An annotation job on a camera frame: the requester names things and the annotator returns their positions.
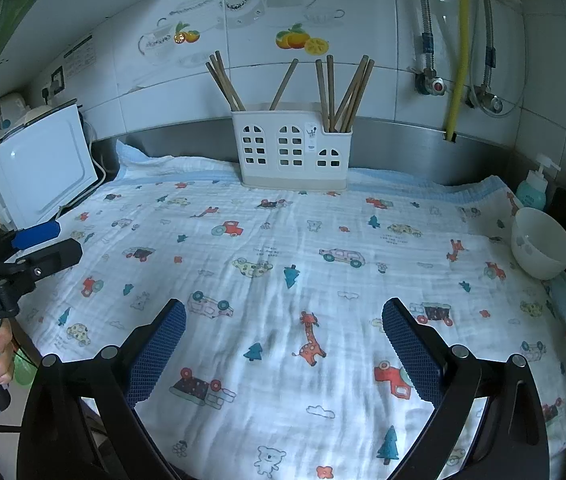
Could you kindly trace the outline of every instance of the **metal bolt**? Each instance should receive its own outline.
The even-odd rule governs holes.
[[[43,357],[41,364],[45,367],[51,366],[56,363],[56,356],[54,354],[49,354]]]
[[[454,345],[452,347],[452,353],[457,356],[459,359],[465,359],[470,355],[470,350],[468,350],[463,345]]]
[[[106,346],[103,350],[100,351],[100,356],[103,359],[114,359],[118,354],[118,348],[115,346]]]
[[[528,363],[525,359],[525,357],[523,357],[520,354],[515,354],[512,356],[512,362],[518,366],[519,368],[525,368],[525,365]]]

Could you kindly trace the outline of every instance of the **chopstick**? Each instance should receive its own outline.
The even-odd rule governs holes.
[[[341,128],[342,132],[351,132],[352,123],[354,122],[354,118],[359,111],[359,105],[361,105],[361,100],[363,99],[363,92],[365,92],[365,87],[367,86],[367,82],[369,81],[369,76],[372,74],[372,69],[374,68],[374,60],[370,59],[365,66],[365,73],[363,75],[363,79],[361,80],[361,84],[357,88],[356,91],[356,98],[354,99],[354,104],[352,105],[351,110],[349,111],[348,121],[346,123],[345,129]]]
[[[319,81],[319,97],[321,99],[321,118],[323,119],[323,130],[330,131],[328,124],[327,102],[325,100],[325,79],[323,78],[323,62],[320,59],[316,60],[316,78]]]
[[[232,97],[234,98],[234,100],[236,100],[236,105],[239,108],[240,111],[244,112],[245,111],[245,106],[243,106],[243,103],[241,102],[241,99],[239,97],[239,94],[236,93],[236,90],[234,89],[234,85],[232,85],[232,82],[230,81],[230,79],[227,77],[227,75],[225,74],[225,67],[223,66],[223,58],[221,57],[221,52],[220,50],[217,50],[215,52],[215,55],[217,56],[217,62],[218,62],[218,66],[220,68],[220,74],[222,75],[223,78],[225,79],[225,83],[226,86],[229,88],[230,90],[230,94],[232,95]]]
[[[343,101],[341,101],[338,110],[336,110],[336,115],[334,116],[335,130],[336,130],[336,124],[339,122],[339,119],[341,118],[341,114],[343,113],[343,110],[345,110],[345,107],[348,104],[349,98],[352,96],[352,93],[354,92],[358,84],[358,81],[361,79],[361,76],[365,71],[365,64],[367,63],[368,59],[369,59],[368,56],[363,56],[361,58],[361,62],[359,62],[359,67],[356,69],[354,76],[352,76],[352,81],[349,82],[348,89],[346,90],[345,95],[343,96]]]
[[[227,99],[227,102],[230,105],[230,110],[232,110],[233,112],[237,112],[239,108],[236,106],[236,104],[234,104],[234,100],[232,99],[232,93],[230,92],[226,79],[223,77],[223,73],[221,73],[221,68],[220,66],[218,66],[217,58],[214,56],[210,56],[209,60],[212,62],[211,65],[213,67],[212,70],[210,70],[212,77],[214,77],[214,80],[218,84],[218,88],[221,89],[221,92],[223,92],[225,99]]]
[[[327,56],[328,132],[334,131],[334,56]]]
[[[279,86],[279,89],[277,90],[277,94],[274,96],[274,100],[272,101],[272,104],[269,106],[270,110],[275,110],[277,105],[279,104],[279,101],[281,100],[281,96],[285,91],[285,87],[287,86],[289,79],[292,77],[292,72],[294,72],[294,69],[297,67],[297,64],[298,64],[297,58],[294,58],[292,60],[292,63],[289,64],[289,68],[287,69],[287,72],[285,72],[285,77],[281,82],[281,86]]]

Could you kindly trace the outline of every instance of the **finger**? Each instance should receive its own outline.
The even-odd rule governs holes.
[[[0,377],[5,375],[13,364],[14,352],[8,347],[5,352],[0,354]]]
[[[7,371],[7,373],[0,376],[0,384],[9,384],[10,382],[12,382],[13,378],[14,378],[14,363],[10,365],[10,369]]]
[[[3,352],[7,346],[11,346],[12,342],[12,326],[9,319],[3,319],[0,322],[0,352]]]

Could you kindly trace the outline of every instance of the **white tile wall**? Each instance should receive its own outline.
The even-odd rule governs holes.
[[[566,17],[532,14],[525,23],[529,69],[523,107],[566,128]]]
[[[120,105],[127,132],[230,115],[227,101],[208,73],[125,94]]]
[[[498,49],[493,88],[509,109],[524,74],[520,3],[492,2]],[[80,88],[68,86],[59,99],[78,97],[98,138],[228,116],[228,105],[205,68],[218,49],[245,103],[271,99],[294,57],[301,63],[285,99],[315,102],[312,62],[317,56],[304,48],[307,37],[301,33],[285,40],[296,40],[291,46],[298,48],[282,48],[285,41],[276,41],[278,33],[298,23],[311,38],[327,41],[329,50],[321,57],[334,56],[338,94],[363,54],[375,59],[359,116],[441,128],[457,71],[458,0],[430,0],[430,5],[437,69],[450,88],[443,98],[418,95],[413,74],[405,71],[422,67],[419,0],[144,0],[95,29],[98,63],[77,79]],[[472,20],[479,9],[473,79],[479,84],[485,25],[480,0],[472,0],[472,6]],[[200,37],[192,43],[170,41],[179,22],[188,23],[183,31],[197,30]],[[44,73],[32,83],[32,99],[38,95],[40,100],[39,87],[48,79]],[[519,113],[493,120],[462,105],[457,131],[513,146]]]
[[[532,159],[549,155],[566,184],[566,0],[522,3],[529,72],[515,148]]]
[[[311,38],[327,41],[335,62],[358,63],[363,54],[377,66],[396,68],[395,0],[226,0],[230,65],[314,61],[303,48],[302,33],[294,38],[300,48],[277,46],[278,33],[298,24]]]
[[[545,153],[558,164],[565,144],[565,128],[528,110],[522,110],[515,150],[530,160],[535,160],[538,153]],[[550,168],[548,174],[555,176],[556,170]]]
[[[111,22],[118,95],[207,72],[205,62],[215,50],[228,59],[221,0],[144,0]],[[175,43],[182,26],[200,37]]]

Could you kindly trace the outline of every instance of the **cloud print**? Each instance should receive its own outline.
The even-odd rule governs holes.
[[[311,415],[319,415],[325,418],[335,417],[334,412],[331,412],[330,410],[324,410],[323,406],[308,406],[305,410]]]

